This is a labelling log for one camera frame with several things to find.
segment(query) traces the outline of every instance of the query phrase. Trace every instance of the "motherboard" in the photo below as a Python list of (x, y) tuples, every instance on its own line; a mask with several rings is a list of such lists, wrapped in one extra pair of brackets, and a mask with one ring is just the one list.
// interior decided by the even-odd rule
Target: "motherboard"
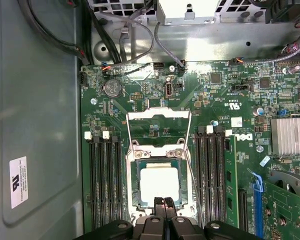
[(80, 72), (84, 230), (153, 214), (300, 239), (300, 61)]

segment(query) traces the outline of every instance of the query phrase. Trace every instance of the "sticker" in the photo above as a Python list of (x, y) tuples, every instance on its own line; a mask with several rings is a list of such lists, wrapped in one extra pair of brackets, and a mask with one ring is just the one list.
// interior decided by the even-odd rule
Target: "sticker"
[(9, 162), (11, 208), (28, 199), (27, 157), (23, 156)]
[(232, 128), (242, 128), (242, 117), (232, 117), (231, 118), (231, 127)]
[(264, 167), (267, 164), (267, 162), (269, 162), (269, 160), (270, 160), (270, 157), (269, 156), (265, 156), (264, 159), (262, 159), (262, 161), (260, 162), (260, 165), (262, 167)]

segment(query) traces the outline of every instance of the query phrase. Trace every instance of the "blue pcie slot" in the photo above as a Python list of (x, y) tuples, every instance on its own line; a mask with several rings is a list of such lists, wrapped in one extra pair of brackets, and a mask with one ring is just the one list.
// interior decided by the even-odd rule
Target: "blue pcie slot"
[(264, 238), (264, 223), (262, 217), (262, 193), (260, 191), (253, 191), (254, 198), (254, 229), (255, 235), (259, 238)]

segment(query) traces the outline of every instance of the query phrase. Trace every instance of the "silver heatsink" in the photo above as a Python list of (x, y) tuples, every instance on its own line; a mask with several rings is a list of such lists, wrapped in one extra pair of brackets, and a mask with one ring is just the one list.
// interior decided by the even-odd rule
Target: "silver heatsink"
[(300, 118), (272, 119), (271, 135), (274, 154), (300, 154)]

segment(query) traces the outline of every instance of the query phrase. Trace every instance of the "pcie slot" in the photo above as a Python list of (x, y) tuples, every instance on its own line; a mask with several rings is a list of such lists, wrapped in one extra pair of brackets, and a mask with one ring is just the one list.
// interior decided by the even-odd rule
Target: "pcie slot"
[(224, 222), (226, 220), (224, 134), (207, 135), (205, 132), (199, 132), (195, 140), (196, 178), (204, 221)]
[(249, 225), (248, 225), (247, 191), (244, 189), (239, 189), (238, 198), (239, 198), (239, 228), (241, 230), (248, 232)]
[(118, 137), (90, 144), (91, 214), (96, 229), (122, 217), (121, 145)]
[(263, 212), (262, 212), (262, 193), (253, 191), (254, 199), (254, 229), (255, 235), (259, 238), (264, 237)]

